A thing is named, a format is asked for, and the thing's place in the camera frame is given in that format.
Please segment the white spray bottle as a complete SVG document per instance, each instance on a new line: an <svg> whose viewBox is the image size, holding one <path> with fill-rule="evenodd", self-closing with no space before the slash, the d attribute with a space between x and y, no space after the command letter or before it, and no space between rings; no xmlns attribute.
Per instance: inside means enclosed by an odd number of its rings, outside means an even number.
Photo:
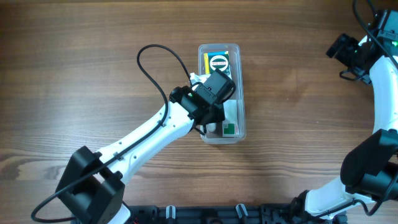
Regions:
<svg viewBox="0 0 398 224"><path fill-rule="evenodd" d="M207 131L213 133L216 131L216 123L210 123L206 125Z"/></svg>

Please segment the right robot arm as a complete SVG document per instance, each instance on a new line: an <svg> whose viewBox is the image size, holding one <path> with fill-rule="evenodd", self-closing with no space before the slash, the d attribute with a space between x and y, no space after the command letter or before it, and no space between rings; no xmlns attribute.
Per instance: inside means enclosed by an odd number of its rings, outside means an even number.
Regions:
<svg viewBox="0 0 398 224"><path fill-rule="evenodd" d="M348 209L358 205L373 216L388 200L397 200L397 11L372 10L365 24L357 9L354 16L366 32L362 40L341 34L327 56L346 65L373 87L374 127L370 137L345 157L339 177L323 187L306 190L281 211L287 223L341 223Z"/></svg>

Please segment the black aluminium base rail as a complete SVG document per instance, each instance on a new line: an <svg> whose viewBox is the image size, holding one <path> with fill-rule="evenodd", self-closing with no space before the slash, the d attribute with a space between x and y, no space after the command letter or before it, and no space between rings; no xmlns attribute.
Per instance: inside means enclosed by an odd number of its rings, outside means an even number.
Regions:
<svg viewBox="0 0 398 224"><path fill-rule="evenodd" d="M227 207L167 207L129 206L131 217L128 223L175 223L175 224L283 224L283 223L332 223L347 224L346 212L337 214L331 220L320 218L289 217L286 204L263 204L260 206L245 206L240 203Z"/></svg>

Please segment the white green medicine box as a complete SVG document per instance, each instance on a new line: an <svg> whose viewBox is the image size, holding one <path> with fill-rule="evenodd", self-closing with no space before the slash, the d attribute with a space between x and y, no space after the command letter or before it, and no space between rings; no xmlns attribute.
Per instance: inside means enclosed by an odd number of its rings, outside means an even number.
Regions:
<svg viewBox="0 0 398 224"><path fill-rule="evenodd" d="M227 100L223 103L225 120L222 122L222 135L224 138L239 136L238 109L236 100Z"/></svg>

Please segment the clear plastic container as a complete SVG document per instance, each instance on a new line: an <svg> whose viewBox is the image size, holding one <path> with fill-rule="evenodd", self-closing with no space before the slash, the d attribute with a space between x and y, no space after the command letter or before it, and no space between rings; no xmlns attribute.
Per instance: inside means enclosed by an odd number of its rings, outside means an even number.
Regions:
<svg viewBox="0 0 398 224"><path fill-rule="evenodd" d="M227 74L236 84L236 91L229 100L236 100L238 109L239 136L224 138L222 122L216 124L216 131L211 133L206 128L202 136L207 144L234 144L246 137L246 117L244 107L243 74L241 68L241 52L236 44L203 44L198 48L198 74L206 75L218 68Z"/></svg>

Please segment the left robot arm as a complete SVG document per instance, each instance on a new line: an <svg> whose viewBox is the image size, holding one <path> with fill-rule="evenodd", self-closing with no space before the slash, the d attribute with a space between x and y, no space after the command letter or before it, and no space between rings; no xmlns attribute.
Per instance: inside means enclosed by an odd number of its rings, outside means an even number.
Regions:
<svg viewBox="0 0 398 224"><path fill-rule="evenodd" d="M79 223L126 222L130 212L123 195L132 176L196 126L223 121L223 103L235 90L232 78L219 69L204 82L176 87L157 114L119 142L96 152L86 146L75 151L57 186L58 198Z"/></svg>

